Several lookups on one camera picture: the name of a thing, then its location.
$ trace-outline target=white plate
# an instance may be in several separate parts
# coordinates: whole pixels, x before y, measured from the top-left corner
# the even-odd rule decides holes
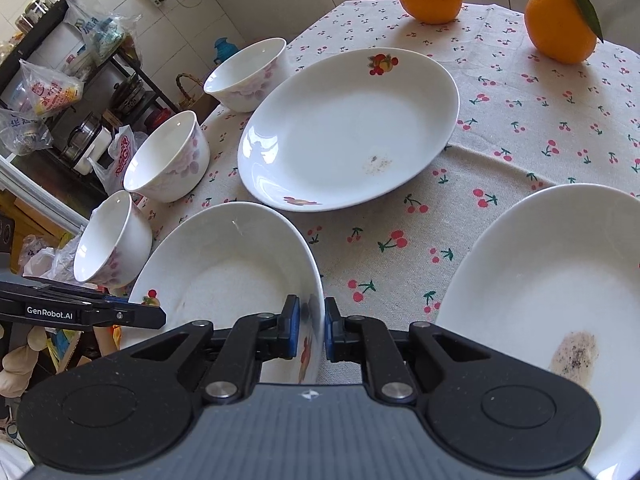
[[[427,167],[447,145],[459,107],[449,72],[423,54],[337,54],[260,104],[242,133],[238,170],[252,195],[278,209],[366,202]]]
[[[540,191],[478,238],[437,319],[545,369],[567,336],[583,333],[593,375],[582,385],[602,415],[586,468],[598,480],[627,480],[640,468],[639,232],[640,202],[621,191]]]
[[[161,330],[123,328],[126,348],[195,319],[229,328],[242,316],[279,313],[287,294],[300,298],[298,354],[262,366],[260,380],[313,383],[324,341],[320,274],[304,238],[281,214],[260,204],[213,206],[179,225],[155,250],[130,296],[159,302]]]

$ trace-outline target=bowl rim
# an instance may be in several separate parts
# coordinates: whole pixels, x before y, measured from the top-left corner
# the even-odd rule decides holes
[[[156,134],[156,132],[160,131],[160,129],[162,128],[162,126],[164,126],[168,121],[175,119],[176,117],[179,117],[181,115],[189,115],[191,116],[191,118],[193,119],[193,124],[191,125],[191,130],[189,132],[189,134],[187,135],[187,137],[184,139],[184,142],[180,145],[180,148],[178,148],[178,151],[175,152],[175,155],[172,156],[171,160],[169,160],[168,163],[166,163],[164,165],[164,168],[162,168],[162,170],[158,171],[154,176],[152,176],[150,179],[148,179],[146,182],[139,184],[136,187],[127,187],[126,181],[127,181],[127,173],[129,173],[129,168],[131,167],[132,163],[134,160],[137,160],[138,155],[142,154],[144,155],[144,151],[145,151],[145,145],[152,139],[152,137]],[[148,186],[149,184],[151,184],[153,182],[154,179],[158,178],[161,174],[163,174],[166,169],[171,166],[174,161],[176,160],[176,158],[178,157],[178,155],[180,155],[182,153],[182,150],[184,149],[184,147],[187,145],[187,143],[189,142],[189,139],[191,138],[191,133],[193,132],[193,129],[196,127],[196,125],[198,127],[200,127],[200,125],[198,124],[198,118],[196,116],[196,113],[193,110],[185,110],[182,111],[180,113],[175,114],[172,117],[169,117],[169,119],[167,121],[165,121],[164,123],[160,124],[160,126],[158,126],[154,132],[149,135],[148,139],[145,140],[145,142],[142,143],[142,145],[140,146],[140,148],[136,151],[136,153],[131,157],[131,160],[129,161],[129,163],[127,164],[127,169],[124,172],[124,177],[122,179],[122,185],[124,186],[124,189],[126,191],[132,192],[132,193],[137,193],[140,192],[140,190],[142,190],[144,187]]]
[[[303,251],[305,251],[306,259],[311,264],[312,269],[313,269],[314,289],[319,293],[319,296],[318,296],[318,303],[319,303],[318,331],[319,331],[319,334],[320,334],[320,337],[318,338],[319,339],[318,340],[319,348],[318,348],[317,352],[314,352],[315,359],[313,361],[309,362],[309,365],[308,365],[308,369],[314,370],[316,375],[317,375],[319,373],[320,363],[321,363],[321,359],[322,359],[322,353],[323,353],[323,349],[324,349],[324,338],[325,338],[325,334],[324,334],[325,326],[324,326],[324,324],[325,324],[325,315],[326,315],[325,311],[324,311],[324,287],[322,286],[322,279],[320,277],[320,269],[318,268],[318,263],[316,262],[316,259],[314,258],[314,255],[311,252],[311,249],[309,248],[309,244],[306,242],[306,240],[304,239],[303,235],[300,233],[298,228],[295,225],[293,225],[293,223],[288,218],[286,218],[286,216],[284,216],[282,213],[280,213],[279,211],[276,211],[275,209],[273,209],[271,207],[265,206],[265,205],[257,203],[257,202],[246,202],[246,201],[225,202],[225,203],[222,203],[222,204],[217,204],[215,206],[204,208],[203,210],[198,211],[192,217],[187,218],[184,222],[182,222],[174,230],[172,230],[166,236],[166,238],[164,238],[162,240],[162,242],[160,242],[160,244],[158,244],[158,246],[155,248],[155,250],[153,251],[153,253],[149,257],[149,259],[146,261],[145,266],[140,271],[140,274],[138,275],[138,278],[136,279],[136,283],[135,283],[135,285],[134,285],[134,287],[133,287],[133,289],[131,291],[131,294],[129,295],[130,301],[135,301],[135,298],[134,298],[134,295],[133,295],[133,291],[138,286],[138,283],[140,283],[139,278],[142,275],[142,273],[145,271],[147,266],[150,263],[155,261],[154,257],[156,256],[156,254],[159,254],[158,249],[162,246],[162,244],[164,244],[164,242],[169,240],[170,238],[172,238],[172,237],[175,238],[178,235],[180,235],[181,231],[188,232],[188,229],[182,228],[182,226],[188,224],[194,218],[197,218],[199,215],[206,216],[206,215],[212,214],[211,212],[213,210],[217,210],[217,209],[220,209],[220,208],[223,208],[223,207],[225,207],[225,208],[258,209],[258,210],[263,211],[265,214],[269,214],[269,215],[272,215],[272,216],[276,217],[281,222],[283,222],[284,225],[286,225],[289,228],[289,230],[291,231],[292,235],[295,236],[296,239],[298,240],[298,242],[300,243],[300,246],[302,247]],[[312,331],[313,331],[313,326],[314,326],[314,322],[312,320],[311,321]]]
[[[124,219],[124,223],[122,224],[122,227],[120,229],[120,234],[118,235],[118,238],[116,239],[116,241],[113,244],[113,248],[111,249],[111,251],[109,251],[109,254],[106,255],[105,259],[102,261],[102,263],[98,266],[98,268],[95,270],[95,272],[93,274],[89,275],[89,277],[86,278],[86,279],[79,279],[78,275],[76,274],[76,262],[79,262],[82,259],[82,258],[78,258],[78,253],[80,251],[80,247],[82,246],[82,240],[84,240],[84,236],[87,234],[88,227],[91,224],[91,220],[94,218],[94,215],[100,214],[100,210],[103,207],[105,207],[107,204],[111,204],[112,202],[114,202],[116,200],[116,198],[114,198],[114,197],[124,198],[125,196],[129,200],[129,207],[127,208],[127,215],[126,215],[126,217]],[[113,253],[113,250],[120,243],[120,240],[122,239],[122,235],[124,234],[124,230],[127,228],[127,224],[129,223],[129,218],[131,218],[131,215],[133,213],[133,208],[134,207],[137,207],[137,206],[133,203],[133,199],[132,199],[129,191],[121,189],[120,191],[116,191],[114,194],[112,194],[110,197],[108,197],[107,200],[102,202],[96,209],[94,209],[94,212],[92,213],[92,218],[89,218],[89,223],[87,224],[86,228],[84,229],[84,232],[82,233],[82,236],[80,237],[80,241],[78,242],[78,247],[76,248],[76,254],[74,255],[74,278],[78,282],[86,283],[90,279],[92,279],[96,274],[98,274],[98,272],[100,272],[102,270],[102,268],[104,267],[104,264],[108,261],[109,257],[111,256],[111,253]]]
[[[216,90],[211,90],[208,89],[207,90],[207,86],[209,84],[209,82],[211,81],[211,76],[213,76],[213,73],[218,70],[220,67],[224,66],[226,63],[229,63],[231,60],[233,60],[233,58],[235,58],[238,54],[240,54],[241,52],[244,52],[250,48],[255,47],[256,45],[260,45],[261,43],[266,43],[268,41],[274,41],[277,40],[279,42],[281,42],[282,47],[281,49],[278,51],[278,53],[273,56],[270,60],[268,60],[264,65],[262,65],[258,70],[256,70],[255,72],[251,73],[250,75],[248,75],[247,77],[245,77],[244,79],[241,79],[240,81],[236,81],[235,83],[233,83],[232,85],[228,85],[225,86],[224,88],[220,88],[220,89],[216,89]],[[202,85],[203,90],[205,91],[205,93],[210,94],[210,95],[215,95],[215,94],[219,94],[220,92],[229,92],[229,91],[233,91],[233,88],[236,88],[238,86],[241,86],[243,83],[249,81],[249,79],[251,79],[253,76],[255,76],[258,72],[260,72],[260,70],[263,70],[264,67],[266,67],[269,63],[272,63],[273,60],[277,59],[278,57],[281,56],[281,54],[284,52],[284,50],[287,47],[287,40],[285,40],[284,38],[267,38],[266,40],[261,40],[261,41],[257,41],[256,43],[253,43],[249,46],[244,47],[242,50],[239,50],[238,52],[236,52],[235,54],[233,54],[233,56],[231,56],[229,59],[223,61],[219,66],[217,66],[215,68],[215,70],[213,72],[211,72],[211,74],[209,74],[209,77],[207,77],[206,81],[204,82],[204,85]]]

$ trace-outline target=plastic bag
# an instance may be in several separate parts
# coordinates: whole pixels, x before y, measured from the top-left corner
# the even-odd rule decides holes
[[[41,236],[26,235],[22,240],[22,248],[20,249],[20,256],[18,256],[18,268],[20,273],[22,269],[31,260],[32,256],[35,256],[41,249],[47,247],[47,242]]]
[[[65,23],[77,28],[82,39],[94,58],[101,65],[109,59],[116,49],[126,40],[130,47],[135,43],[136,23],[140,15],[129,18],[113,12],[105,12],[98,0],[66,0],[69,9],[65,15]]]
[[[28,155],[53,144],[49,129],[39,118],[4,108],[0,108],[0,140],[15,155]]]
[[[38,117],[55,115],[82,99],[84,83],[75,77],[23,59],[20,60],[20,70],[27,97]]]
[[[80,233],[72,238],[61,249],[47,247],[40,250],[35,256],[24,266],[22,275],[25,278],[35,276],[36,278],[45,278],[55,282],[70,283],[71,285],[84,286],[87,288],[97,288],[89,283],[76,282],[74,277],[74,260],[76,259],[76,250],[80,243]]]
[[[132,131],[131,126],[123,126],[107,148],[109,156],[113,159],[107,169],[89,159],[89,162],[94,167],[95,174],[109,196],[124,189],[122,184],[124,173],[127,171],[127,166],[133,155],[140,149],[145,140],[146,134]]]

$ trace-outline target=floral bowl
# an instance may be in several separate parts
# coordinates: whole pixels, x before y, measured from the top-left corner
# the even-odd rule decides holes
[[[151,252],[151,227],[127,191],[118,191],[91,215],[74,260],[78,282],[118,288],[132,282]]]
[[[174,202],[196,187],[209,157],[196,114],[180,112],[158,126],[133,156],[124,174],[124,189]]]
[[[287,42],[270,38],[254,43],[217,67],[204,91],[236,112],[253,112],[290,75]]]

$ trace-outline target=cherry pattern tablecloth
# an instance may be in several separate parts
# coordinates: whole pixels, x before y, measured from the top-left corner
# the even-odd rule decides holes
[[[435,320],[474,241],[531,193],[596,182],[640,196],[640,57],[631,50],[598,44],[588,62],[562,65],[536,51],[518,12],[464,5],[455,22],[432,26],[397,0],[345,2],[287,48],[298,72],[367,47],[415,50],[442,63],[460,90],[460,116],[446,149],[399,189],[339,211],[286,213],[311,247],[324,294],[344,315],[404,330],[413,320]],[[372,103],[371,113],[387,113],[385,104]],[[142,202],[154,247],[204,208],[255,201],[236,168],[249,116],[218,107],[203,126],[212,153],[203,180],[172,204]],[[326,362],[319,375],[321,382],[359,379],[355,365]]]

